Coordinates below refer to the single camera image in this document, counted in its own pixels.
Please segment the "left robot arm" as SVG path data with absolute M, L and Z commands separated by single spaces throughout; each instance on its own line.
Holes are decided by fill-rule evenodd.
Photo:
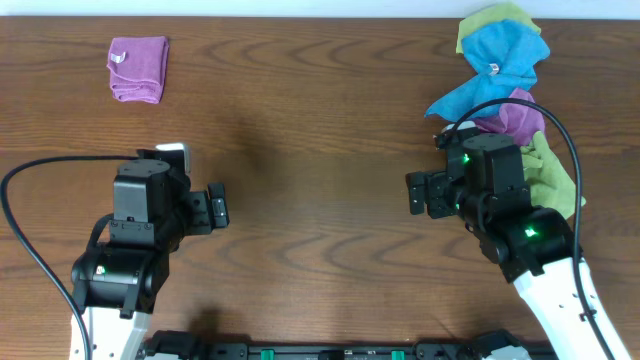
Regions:
M 225 189 L 191 188 L 190 152 L 183 143 L 140 149 L 120 165 L 113 211 L 96 222 L 72 267 L 70 358 L 133 359 L 167 280 L 169 256 L 187 236 L 229 225 Z

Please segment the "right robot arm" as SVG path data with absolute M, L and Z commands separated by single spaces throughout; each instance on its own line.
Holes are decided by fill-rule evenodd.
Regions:
M 410 211 L 457 216 L 483 255 L 538 319 L 560 359 L 627 359 L 630 354 L 595 290 L 566 219 L 535 206 L 520 148 L 504 134 L 476 128 L 434 138 L 446 167 L 406 176 Z

